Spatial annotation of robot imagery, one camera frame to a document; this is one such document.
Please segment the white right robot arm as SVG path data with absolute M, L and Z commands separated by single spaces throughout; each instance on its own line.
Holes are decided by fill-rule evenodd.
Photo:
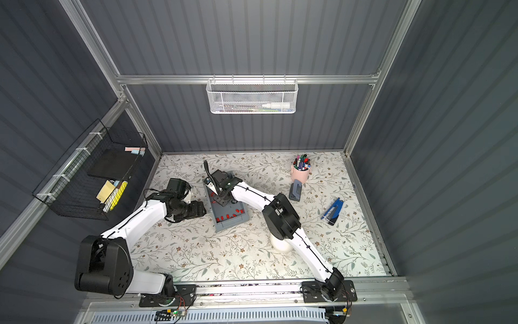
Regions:
M 221 206 L 229 202 L 244 203 L 260 211 L 272 236 L 279 242 L 286 243 L 305 261 L 315 281 L 320 284 L 321 295 L 326 301 L 350 297 L 343 274 L 311 243 L 302 228 L 298 213 L 284 194 L 267 194 L 227 172 L 211 172 L 206 160 L 203 161 L 203 166 L 206 172 L 203 183 L 215 193 L 217 203 Z

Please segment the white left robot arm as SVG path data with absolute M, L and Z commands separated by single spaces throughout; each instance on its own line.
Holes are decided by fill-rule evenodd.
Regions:
M 78 291 L 112 295 L 176 296 L 171 275 L 136 270 L 130 248 L 162 220 L 177 224 L 206 215 L 203 202 L 191 199 L 191 186 L 171 178 L 164 190 L 153 190 L 121 223 L 80 243 L 74 286 Z

